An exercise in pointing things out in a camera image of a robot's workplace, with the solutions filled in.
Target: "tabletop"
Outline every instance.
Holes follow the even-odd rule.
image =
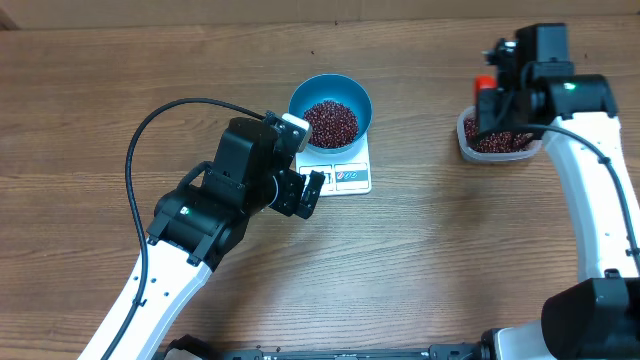
[[[131,136],[158,106],[211,97],[283,113],[305,79],[341,73],[374,105],[373,190],[320,199],[307,221],[271,210],[177,318],[217,349],[415,348],[477,341],[540,316],[574,285],[576,245],[543,153],[472,165],[456,119],[480,54],[540,21],[569,25],[578,73],[609,79],[640,184],[637,16],[0,32],[0,358],[73,359],[138,254],[124,189]],[[236,114],[189,105],[143,134],[143,223],[212,160]]]

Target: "black cable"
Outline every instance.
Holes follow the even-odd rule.
[[[185,98],[185,99],[172,101],[168,104],[165,104],[157,108],[144,119],[144,121],[140,124],[140,126],[138,126],[138,129],[133,134],[133,137],[131,138],[131,142],[129,143],[129,150],[127,150],[127,160],[125,161],[125,164],[124,164],[124,181],[127,186],[127,198],[129,199],[129,206],[131,207],[131,214],[133,215],[133,223],[136,227],[136,232],[138,233],[138,242],[140,243],[140,257],[142,259],[140,285],[138,285],[138,291],[136,292],[136,296],[133,299],[133,303],[131,304],[131,309],[129,310],[127,317],[122,322],[122,325],[120,326],[120,330],[118,330],[118,332],[116,333],[116,336],[113,338],[113,341],[111,341],[111,344],[109,345],[107,350],[104,352],[104,355],[102,355],[102,360],[109,359],[109,357],[115,350],[116,346],[118,346],[118,343],[122,339],[122,336],[124,336],[125,331],[127,331],[129,324],[131,324],[131,320],[133,319],[133,316],[135,315],[136,310],[138,309],[138,306],[142,301],[142,295],[144,293],[144,288],[147,283],[147,274],[149,272],[149,254],[147,252],[146,237],[144,235],[142,221],[140,220],[138,205],[136,205],[136,198],[133,195],[133,183],[131,181],[131,163],[133,161],[133,150],[135,149],[136,144],[138,143],[138,139],[140,138],[142,131],[156,116],[178,105],[194,104],[194,103],[217,105],[227,109],[241,112],[245,115],[249,115],[258,120],[264,119],[263,115],[254,113],[253,111],[247,110],[237,105],[226,103],[224,101],[207,99],[207,98]]]
[[[209,167],[211,167],[210,161],[201,162],[196,167],[191,169],[191,171],[189,171],[187,175],[185,175],[182,178],[182,180],[180,180],[180,183],[178,184],[177,188],[180,189],[180,188],[189,186],[189,184],[191,184],[193,180],[195,180],[198,176],[200,176],[200,174],[202,174]]]
[[[622,182],[620,182],[620,177],[618,177],[616,170],[613,168],[613,165],[611,164],[611,159],[607,157],[602,151],[600,151],[600,149],[598,149],[597,146],[589,142],[589,140],[583,138],[582,136],[572,131],[569,131],[557,126],[538,125],[538,124],[517,125],[517,126],[505,128],[505,130],[503,131],[510,131],[514,134],[515,133],[531,133],[531,132],[538,132],[538,131],[552,131],[552,132],[560,133],[560,134],[569,136],[570,138],[586,146],[598,157],[598,163],[603,164],[607,168],[607,171],[611,176],[611,180],[613,181],[613,185],[616,188],[616,193],[618,194],[618,201],[620,202],[620,209],[622,211],[622,217],[624,218],[624,225],[627,229],[627,239],[629,240],[629,244],[631,246],[631,249],[627,251],[627,255],[633,257],[633,260],[636,263],[638,274],[640,274],[640,250],[638,249],[636,235],[635,235],[635,232],[633,231],[633,223],[631,221],[631,212],[629,211],[629,204],[627,204],[627,200],[624,194],[624,189],[622,188]],[[481,138],[484,138],[487,136],[487,134],[490,134],[490,133],[491,133],[490,131],[485,131],[484,133],[478,134],[478,137],[482,136]]]

